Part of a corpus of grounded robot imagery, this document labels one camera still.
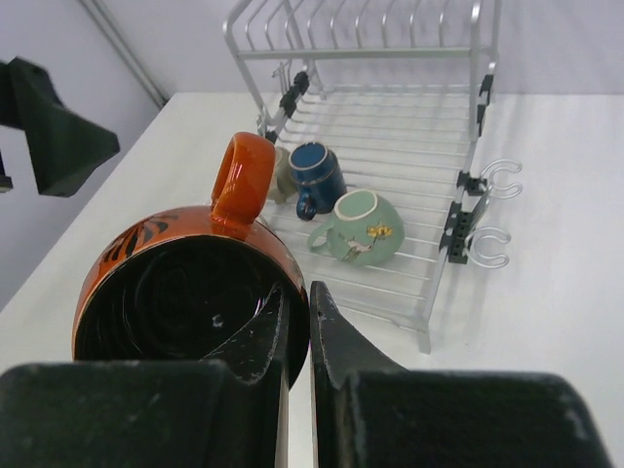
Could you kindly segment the black and red mug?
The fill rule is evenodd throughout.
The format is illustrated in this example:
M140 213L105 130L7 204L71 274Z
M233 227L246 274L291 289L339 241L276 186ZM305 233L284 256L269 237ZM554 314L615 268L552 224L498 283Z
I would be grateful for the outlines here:
M304 276L259 218L275 162L270 140L238 132L209 204L151 214L113 239L80 291L73 359L199 360L281 291L290 300L288 376L296 381L309 342Z

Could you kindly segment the dark blue mug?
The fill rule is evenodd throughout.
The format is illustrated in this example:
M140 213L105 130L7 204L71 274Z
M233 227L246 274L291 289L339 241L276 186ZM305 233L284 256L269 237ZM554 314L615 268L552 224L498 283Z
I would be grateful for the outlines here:
M335 153L321 142L298 146L289 156L289 167L298 193L295 211L302 220L329 214L335 202L347 192Z

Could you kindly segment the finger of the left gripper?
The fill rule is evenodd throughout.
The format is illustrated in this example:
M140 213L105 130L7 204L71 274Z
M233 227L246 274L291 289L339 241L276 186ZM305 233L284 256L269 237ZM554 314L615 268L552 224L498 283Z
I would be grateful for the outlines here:
M71 197L119 153L117 135L60 100L48 71L23 58L9 62L9 126L25 134L38 193Z

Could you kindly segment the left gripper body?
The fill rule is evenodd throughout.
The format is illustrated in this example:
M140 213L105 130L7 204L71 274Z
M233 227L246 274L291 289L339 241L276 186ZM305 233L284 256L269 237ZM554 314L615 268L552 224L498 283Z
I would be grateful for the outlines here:
M9 64L4 61L1 62L0 85L1 126L21 130L22 125L18 113L16 93L12 82L11 71ZM12 178L6 174L3 160L0 160L0 167L1 192L6 193L11 191L14 188L14 185Z

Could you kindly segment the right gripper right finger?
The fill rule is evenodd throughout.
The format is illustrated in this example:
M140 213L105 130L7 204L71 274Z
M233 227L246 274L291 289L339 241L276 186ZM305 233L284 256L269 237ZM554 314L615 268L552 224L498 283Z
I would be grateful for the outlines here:
M415 467L414 374L364 337L329 287L310 290L315 462L319 467Z

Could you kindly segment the olive grey mug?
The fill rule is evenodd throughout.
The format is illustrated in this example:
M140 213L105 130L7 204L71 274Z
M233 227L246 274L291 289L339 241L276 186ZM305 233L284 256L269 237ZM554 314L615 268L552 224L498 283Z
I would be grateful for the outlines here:
M291 176L290 155L288 149L275 146L275 165L267 198L276 204L285 204L292 195L297 193L297 187Z

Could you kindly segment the teal green cup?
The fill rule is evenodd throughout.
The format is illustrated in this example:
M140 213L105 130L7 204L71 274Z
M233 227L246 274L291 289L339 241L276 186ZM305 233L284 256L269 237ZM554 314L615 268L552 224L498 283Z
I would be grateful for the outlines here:
M395 207L369 189L342 195L330 217L308 236L311 253L358 266L389 260L405 241L405 225Z

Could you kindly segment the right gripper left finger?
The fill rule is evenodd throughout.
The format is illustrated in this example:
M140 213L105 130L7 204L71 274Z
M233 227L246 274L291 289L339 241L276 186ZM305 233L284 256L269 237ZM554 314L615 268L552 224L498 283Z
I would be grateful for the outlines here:
M259 312L198 364L197 467L286 467L290 301L278 283Z

